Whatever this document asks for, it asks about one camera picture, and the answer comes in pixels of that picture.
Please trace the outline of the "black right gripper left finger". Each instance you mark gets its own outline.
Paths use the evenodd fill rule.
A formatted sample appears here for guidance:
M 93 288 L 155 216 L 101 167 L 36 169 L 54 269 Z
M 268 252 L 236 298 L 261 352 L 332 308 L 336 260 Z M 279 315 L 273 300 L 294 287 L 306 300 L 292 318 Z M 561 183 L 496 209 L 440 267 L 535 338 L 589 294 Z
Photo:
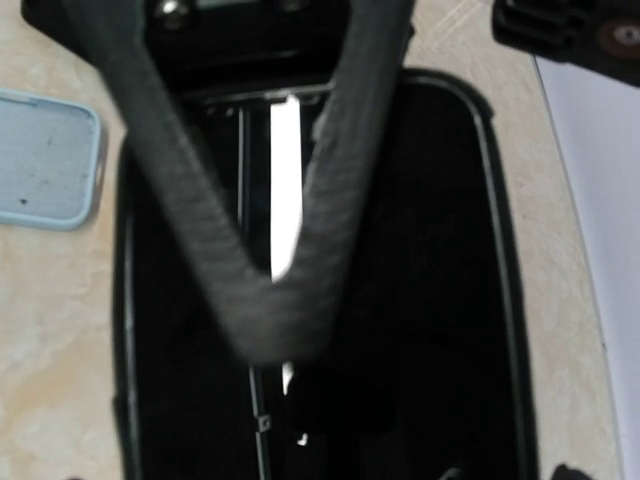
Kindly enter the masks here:
M 193 140 L 144 41 L 141 1 L 66 1 L 63 7 L 100 71 L 122 119 L 140 170 L 175 233 L 210 308 L 234 350 L 252 364 L 280 360 L 275 323 L 263 288 L 203 170 Z

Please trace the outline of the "light blue phone case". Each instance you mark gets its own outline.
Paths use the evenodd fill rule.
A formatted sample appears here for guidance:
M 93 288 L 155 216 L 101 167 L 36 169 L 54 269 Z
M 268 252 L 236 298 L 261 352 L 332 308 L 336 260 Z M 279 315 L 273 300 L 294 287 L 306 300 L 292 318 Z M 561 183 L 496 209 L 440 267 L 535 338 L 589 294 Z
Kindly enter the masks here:
M 72 231 L 91 216 L 104 128 L 78 103 L 1 90 L 1 222 Z

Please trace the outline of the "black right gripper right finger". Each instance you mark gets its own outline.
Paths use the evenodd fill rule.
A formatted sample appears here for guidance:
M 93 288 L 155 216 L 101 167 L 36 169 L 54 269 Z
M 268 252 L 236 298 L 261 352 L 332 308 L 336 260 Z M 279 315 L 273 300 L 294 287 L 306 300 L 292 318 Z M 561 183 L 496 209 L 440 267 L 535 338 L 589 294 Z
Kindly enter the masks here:
M 340 307 L 359 225 L 410 38 L 411 1 L 356 1 L 307 170 L 291 267 L 263 288 L 280 360 L 322 351 Z

